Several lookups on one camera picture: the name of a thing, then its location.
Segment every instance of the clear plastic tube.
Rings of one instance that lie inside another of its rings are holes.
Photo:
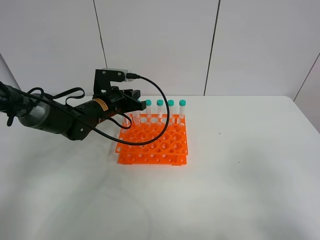
[[[145,108],[145,113],[146,113],[146,117],[149,119],[151,118],[151,100],[146,100],[146,108]]]
[[[139,113],[138,111],[133,111],[132,112],[132,116],[133,116],[133,122],[135,125],[139,125],[140,122],[139,122]]]
[[[180,109],[179,109],[179,118],[183,119],[185,118],[185,108],[186,108],[186,101],[185,100],[180,100],[179,101]]]
[[[156,105],[158,106],[158,118],[161,119],[162,118],[162,111],[163,111],[163,105],[164,105],[164,101],[162,101],[161,99],[159,99],[158,101],[156,101]]]
[[[168,101],[168,105],[169,105],[169,111],[170,111],[169,117],[172,119],[174,117],[174,105],[175,105],[175,102],[173,100],[169,100]]]
[[[138,124],[140,124],[141,111],[140,110],[136,111],[136,115],[137,115],[136,117],[137,117]]]
[[[129,120],[126,119],[126,118],[124,118],[124,126],[125,126],[125,127],[129,127],[129,124],[130,124]],[[121,131],[122,131],[123,133],[125,133],[125,132],[127,131],[127,129],[122,129]]]

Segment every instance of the white tabletop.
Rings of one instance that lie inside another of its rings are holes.
[[[0,239],[320,239],[320,135],[292,100],[169,99],[187,102],[185,166],[117,164],[95,132],[70,141],[0,114]]]

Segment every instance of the black cable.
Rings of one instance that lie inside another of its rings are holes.
[[[120,140],[118,138],[115,138],[113,136],[110,136],[106,133],[104,133],[103,131],[100,131],[99,129],[95,128],[95,127],[92,127],[89,123],[87,123],[86,121],[82,120],[81,118],[75,116],[73,113],[69,112],[68,110],[66,110],[65,108],[61,107],[59,103],[55,103],[54,101],[47,101],[43,98],[40,98],[40,97],[37,97],[37,96],[34,96],[34,95],[31,95],[29,93],[26,93],[26,92],[23,92],[21,90],[18,90],[18,89],[15,89],[18,93],[20,93],[21,95],[25,96],[25,97],[28,97],[28,98],[31,98],[31,99],[35,99],[35,100],[38,100],[40,102],[43,102],[45,104],[48,104],[50,106],[53,106],[55,108],[57,108],[58,110],[60,110],[61,112],[67,114],[68,116],[72,117],[73,119],[79,121],[80,123],[82,123],[83,125],[85,125],[86,127],[90,128],[91,130],[95,131],[96,133],[100,134],[101,136],[107,138],[107,139],[110,139],[110,140],[113,140],[117,143],[121,143],[121,144],[125,144],[125,145],[132,145],[132,146],[142,146],[142,145],[147,145],[147,144],[151,144],[153,142],[155,142],[156,140],[158,140],[159,138],[161,138],[161,136],[166,132],[167,128],[168,128],[168,125],[169,125],[169,121],[170,121],[170,110],[169,110],[169,104],[168,104],[168,101],[167,101],[167,98],[164,94],[164,92],[161,90],[161,88],[155,84],[153,81],[151,81],[150,79],[146,78],[146,77],[143,77],[143,76],[139,76],[137,74],[134,74],[134,73],[127,73],[126,74],[126,78],[127,79],[143,79],[145,81],[147,81],[148,83],[151,83],[152,85],[154,85],[158,91],[161,93],[162,97],[163,97],[163,100],[164,100],[164,103],[165,103],[165,106],[166,106],[166,112],[167,112],[167,118],[166,118],[166,122],[165,122],[165,125],[164,125],[164,128],[163,130],[158,134],[158,136],[156,136],[155,138],[149,140],[149,141],[145,141],[145,142],[129,142],[129,141],[124,141],[124,140]]]
[[[28,93],[28,94],[31,94],[32,92],[34,92],[34,91],[36,91],[36,90],[39,90],[39,91],[41,92],[40,98],[42,99],[42,98],[44,97],[45,91],[44,91],[41,87],[34,87],[34,88],[30,89],[27,93]],[[34,109],[34,107],[37,106],[39,103],[40,103],[40,100],[36,100],[35,102],[32,102],[32,103],[29,105],[28,110],[26,110],[23,115],[19,116],[19,118],[23,118],[23,117],[25,117],[26,115],[28,115],[29,113],[31,113],[32,109]]]
[[[122,128],[122,129],[130,129],[131,126],[132,126],[132,120],[130,117],[128,117],[127,115],[125,115],[124,113],[122,112],[119,112],[119,111],[115,111],[116,114],[128,119],[128,121],[130,122],[130,126],[122,126],[120,123],[118,123],[116,120],[114,120],[112,117],[106,117],[106,118],[103,118],[103,120],[110,120],[111,122],[115,123],[118,127]]]

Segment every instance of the test tube rack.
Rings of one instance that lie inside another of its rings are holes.
[[[167,114],[158,118],[152,114],[147,118],[141,114],[139,123],[132,121],[130,129],[122,129],[119,139],[128,142],[146,142],[156,137],[164,128]],[[167,164],[181,166],[187,164],[188,144],[186,117],[180,119],[179,114],[173,114],[165,133],[155,142],[143,146],[133,146],[118,143],[115,149],[119,153],[119,164]]]

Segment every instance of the green test tube cap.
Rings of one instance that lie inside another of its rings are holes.
[[[181,99],[181,100],[179,101],[179,105],[180,105],[181,107],[184,107],[184,106],[186,105],[186,100]]]
[[[169,105],[169,107],[172,107],[173,105],[175,105],[175,102],[173,100],[169,100],[168,105]]]
[[[162,106],[164,104],[164,101],[162,101],[161,99],[159,99],[158,101],[156,101],[156,104],[158,106]]]

